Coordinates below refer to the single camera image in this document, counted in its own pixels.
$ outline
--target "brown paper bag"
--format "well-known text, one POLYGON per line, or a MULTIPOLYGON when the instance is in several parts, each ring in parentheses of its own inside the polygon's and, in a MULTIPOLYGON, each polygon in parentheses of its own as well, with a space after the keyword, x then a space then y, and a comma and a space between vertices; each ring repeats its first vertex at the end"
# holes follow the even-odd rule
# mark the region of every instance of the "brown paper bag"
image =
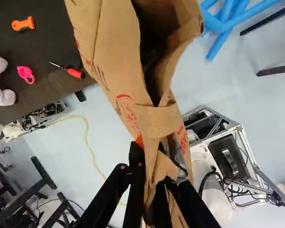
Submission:
MULTIPOLYGON (((165 176, 192 181, 187 135, 170 85, 179 57, 203 31, 199 7, 195 0, 65 2, 85 69, 132 137, 143 141, 148 208, 165 176)), ((171 193, 167 197, 173 227, 187 227, 171 193)))

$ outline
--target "orange scraper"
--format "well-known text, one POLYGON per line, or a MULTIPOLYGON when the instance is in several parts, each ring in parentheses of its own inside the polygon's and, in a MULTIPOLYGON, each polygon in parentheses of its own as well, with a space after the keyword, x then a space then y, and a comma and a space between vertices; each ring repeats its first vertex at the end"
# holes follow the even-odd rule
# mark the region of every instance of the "orange scraper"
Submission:
POLYGON ((20 32, 25 30, 35 29, 34 20, 32 16, 28 16, 25 20, 14 20, 11 23, 13 30, 20 32))

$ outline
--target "metal frame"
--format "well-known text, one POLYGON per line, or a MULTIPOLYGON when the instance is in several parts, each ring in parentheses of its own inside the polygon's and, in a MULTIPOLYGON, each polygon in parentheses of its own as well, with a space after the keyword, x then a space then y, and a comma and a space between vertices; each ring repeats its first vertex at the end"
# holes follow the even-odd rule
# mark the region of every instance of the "metal frame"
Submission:
MULTIPOLYGON (((252 190, 254 192, 264 194, 264 196, 266 194, 272 195, 273 192, 276 192, 281 197, 281 200, 285 204, 285 194, 259 169, 259 167, 256 163, 256 160, 255 160, 255 157, 252 153, 251 147, 248 143, 246 133, 245 133, 243 126, 241 124, 239 124, 238 122, 233 121, 233 120, 223 116, 222 114, 220 114, 220 113, 218 113, 218 112, 216 112, 216 111, 214 111, 211 108, 208 108, 206 106, 198 107, 198 108, 184 114, 182 116, 183 120, 184 121, 189 120, 189 118, 191 116, 193 116, 194 114, 196 114, 198 112, 204 112, 208 117, 212 116, 212 115, 217 115, 220 117, 218 119, 218 122, 225 120, 225 122, 228 122, 228 125, 227 125, 225 130, 213 134, 213 132, 215 132, 215 128, 219 125, 219 123, 217 122, 215 124, 215 126, 212 128, 212 130, 210 131, 210 133, 205 138, 199 139, 198 141, 191 144, 190 146, 193 147, 193 146, 199 145, 201 143, 209 144, 210 142, 215 141, 217 139, 220 139, 220 138, 222 138, 226 135, 229 135, 231 133, 234 133, 234 134, 238 133, 238 135, 241 139, 241 142, 244 146, 244 150, 246 152, 246 155, 248 156, 248 160, 250 161, 250 164, 252 166, 252 169, 253 169, 254 175, 256 177, 256 181, 257 181, 258 186, 255 186, 253 184, 245 184, 245 183, 242 183, 242 182, 239 182, 236 180, 230 180, 230 179, 226 179, 226 182, 227 183, 232 182, 232 185, 236 185, 236 186, 242 187, 242 188, 247 189, 247 190, 252 190), (263 182, 265 182, 272 190, 265 189, 263 182)), ((250 201, 250 202, 247 202, 244 204, 237 204, 235 202, 231 202, 231 204, 233 204, 233 205, 235 204, 236 208, 238 208, 238 209, 245 209, 245 208, 250 208, 250 207, 262 205, 262 204, 267 203, 267 202, 269 202, 269 200, 258 199, 258 200, 250 201)))

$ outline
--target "white container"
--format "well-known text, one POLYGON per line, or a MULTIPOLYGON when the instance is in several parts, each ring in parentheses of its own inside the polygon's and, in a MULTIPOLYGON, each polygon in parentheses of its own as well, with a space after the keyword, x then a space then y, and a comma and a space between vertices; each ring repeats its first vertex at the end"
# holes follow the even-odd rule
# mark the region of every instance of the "white container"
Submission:
MULTIPOLYGON (((197 192, 205 175, 212 171, 206 159, 207 156, 205 154, 202 155, 200 152, 191 153, 193 186, 197 192)), ((222 227, 226 226, 227 222, 231 220, 234 211, 215 175, 207 178, 203 188, 202 199, 217 222, 222 227)))

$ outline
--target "black table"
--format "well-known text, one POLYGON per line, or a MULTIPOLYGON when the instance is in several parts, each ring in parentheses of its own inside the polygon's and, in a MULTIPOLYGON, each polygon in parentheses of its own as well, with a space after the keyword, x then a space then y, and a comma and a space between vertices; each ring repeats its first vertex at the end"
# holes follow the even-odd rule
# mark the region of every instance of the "black table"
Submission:
MULTIPOLYGON (((254 31, 255 29, 262 27, 269 22, 276 20, 280 18, 281 16, 285 15, 285 8, 281 9, 280 11, 274 13, 273 15, 269 16, 268 18, 265 18, 264 20, 258 22, 257 24, 243 30, 240 32, 240 35, 243 36, 251 31, 254 31)), ((278 66, 274 68, 269 68, 269 69, 264 69, 259 72, 257 72, 257 76, 266 76, 266 75, 274 75, 274 74, 280 74, 280 73, 285 73, 285 66, 278 66)))

